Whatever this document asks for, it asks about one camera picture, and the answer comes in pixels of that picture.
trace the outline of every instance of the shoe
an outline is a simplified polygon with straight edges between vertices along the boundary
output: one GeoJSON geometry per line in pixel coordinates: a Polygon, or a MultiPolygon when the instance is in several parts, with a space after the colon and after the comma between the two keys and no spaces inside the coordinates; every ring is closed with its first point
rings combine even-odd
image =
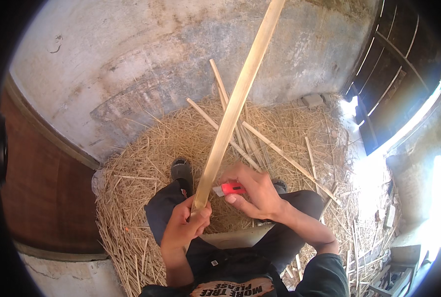
{"type": "Polygon", "coordinates": [[[192,196],[192,189],[194,185],[191,166],[186,158],[176,158],[171,164],[171,178],[173,181],[178,181],[181,189],[186,191],[186,196],[192,196]]]}
{"type": "Polygon", "coordinates": [[[275,187],[275,190],[278,194],[286,194],[288,193],[288,186],[286,185],[286,182],[280,179],[273,179],[272,180],[273,187],[275,187]]]}

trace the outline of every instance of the concrete wall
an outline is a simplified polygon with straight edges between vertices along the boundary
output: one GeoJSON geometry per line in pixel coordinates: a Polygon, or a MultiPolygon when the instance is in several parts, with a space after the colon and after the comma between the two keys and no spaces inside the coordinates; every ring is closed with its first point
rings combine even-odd
{"type": "Polygon", "coordinates": [[[422,126],[387,158],[407,225],[430,218],[434,159],[441,155],[441,102],[422,126]]]}
{"type": "Polygon", "coordinates": [[[46,297],[125,297],[111,260],[51,261],[20,254],[46,297]]]}
{"type": "MultiPolygon", "coordinates": [[[[378,0],[288,0],[250,91],[260,104],[339,91],[378,0]]],[[[30,104],[99,161],[159,117],[214,88],[231,91],[269,0],[51,0],[10,73],[30,104]]]]}

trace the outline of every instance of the knee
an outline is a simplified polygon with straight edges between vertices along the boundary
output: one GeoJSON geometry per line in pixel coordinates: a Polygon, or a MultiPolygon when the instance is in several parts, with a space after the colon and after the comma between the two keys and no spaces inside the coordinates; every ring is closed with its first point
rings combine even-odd
{"type": "Polygon", "coordinates": [[[288,197],[286,200],[288,200],[293,207],[309,215],[310,217],[319,219],[324,207],[324,203],[323,199],[318,193],[310,190],[301,190],[288,194],[290,197],[288,197]]]}
{"type": "Polygon", "coordinates": [[[181,193],[179,184],[177,181],[172,182],[166,187],[159,190],[149,201],[144,209],[152,211],[159,208],[166,208],[167,206],[176,206],[184,201],[184,195],[181,193]]]}

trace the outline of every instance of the person's left hand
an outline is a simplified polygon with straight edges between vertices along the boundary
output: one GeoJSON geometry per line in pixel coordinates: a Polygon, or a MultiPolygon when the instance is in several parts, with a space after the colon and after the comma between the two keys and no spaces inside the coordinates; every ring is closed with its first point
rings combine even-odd
{"type": "Polygon", "coordinates": [[[194,238],[201,235],[204,228],[210,224],[209,216],[212,209],[209,202],[205,208],[196,212],[187,222],[193,200],[194,196],[191,196],[174,207],[161,240],[162,252],[182,249],[194,238]]]}

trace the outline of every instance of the dry straw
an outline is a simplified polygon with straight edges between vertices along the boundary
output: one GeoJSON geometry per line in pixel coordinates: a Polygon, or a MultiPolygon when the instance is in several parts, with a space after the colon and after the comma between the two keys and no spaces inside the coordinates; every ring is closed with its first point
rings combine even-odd
{"type": "MultiPolygon", "coordinates": [[[[337,181],[339,197],[340,193],[351,191],[352,185],[348,136],[337,120],[340,114],[337,104],[336,100],[330,108],[310,111],[297,101],[275,107],[254,106],[247,102],[243,117],[311,172],[304,139],[307,136],[318,180],[331,190],[334,181],[337,181]]],[[[218,98],[204,98],[199,105],[214,121],[221,122],[222,107],[218,98]]],[[[166,270],[160,249],[146,224],[143,206],[159,189],[170,183],[170,165],[176,157],[183,156],[189,160],[196,187],[215,135],[216,130],[192,107],[182,108],[156,120],[136,141],[105,163],[102,170],[105,182],[96,200],[97,224],[105,250],[111,256],[128,296],[137,296],[140,294],[139,288],[148,284],[166,285],[166,270]]],[[[259,146],[258,139],[253,135],[252,138],[259,146]]],[[[310,180],[271,148],[267,150],[276,178],[286,181],[290,192],[304,189],[315,191],[316,187],[310,180]]],[[[238,160],[241,160],[241,156],[229,146],[220,172],[238,160]]],[[[340,254],[345,263],[346,252],[352,249],[350,227],[358,209],[355,194],[340,199],[343,207],[332,203],[324,215],[324,221],[338,238],[340,254]]],[[[251,218],[214,193],[211,193],[209,200],[213,212],[211,225],[205,233],[228,232],[254,225],[251,218]]],[[[361,222],[360,226],[376,228],[375,222],[361,222]]],[[[374,236],[370,229],[358,229],[362,250],[372,246],[373,237],[376,241],[383,237],[382,232],[374,236]]],[[[314,255],[312,247],[306,245],[302,249],[301,271],[314,255]]],[[[294,278],[285,274],[283,281],[289,288],[294,288],[299,281],[295,261],[290,269],[296,271],[294,278]]],[[[373,271],[373,267],[367,267],[367,270],[373,271]]]]}

